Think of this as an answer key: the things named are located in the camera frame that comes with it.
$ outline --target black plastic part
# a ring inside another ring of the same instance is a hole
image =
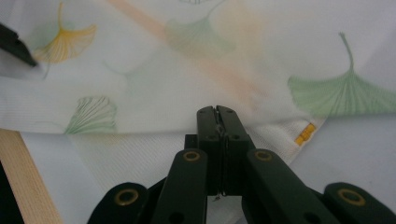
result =
[[[139,218],[139,223],[145,224],[150,223],[152,215],[154,214],[154,209],[157,206],[158,198],[160,197],[161,191],[163,190],[163,185],[166,178],[162,179],[157,184],[151,186],[148,189],[148,201],[144,210],[142,211],[141,218]]]
[[[242,195],[245,183],[243,160],[249,150],[255,148],[236,112],[218,105],[219,123],[226,133],[223,156],[223,193]]]
[[[150,223],[205,223],[206,167],[207,156],[202,150],[178,152]]]
[[[241,204],[248,224],[272,223],[259,196],[249,182],[244,190]]]
[[[23,224],[20,209],[0,162],[0,223]]]
[[[339,223],[274,152],[250,150],[247,153],[246,171],[271,223]]]
[[[111,189],[93,210],[88,224],[140,224],[149,191],[134,183],[123,183]]]
[[[219,136],[221,128],[218,125],[216,113],[212,106],[207,106],[197,112],[198,148],[203,150],[208,157],[207,193],[212,196],[221,193],[223,158]]]
[[[389,224],[396,216],[384,204],[363,189],[347,183],[326,187],[323,202],[343,223]]]
[[[37,62],[30,55],[29,49],[19,40],[18,34],[0,23],[0,49],[14,55],[23,62],[36,66]]]

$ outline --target black plastic clip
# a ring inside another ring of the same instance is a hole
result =
[[[36,66],[37,62],[30,55],[29,49],[19,40],[18,34],[0,23],[0,49],[19,58],[23,62]]]

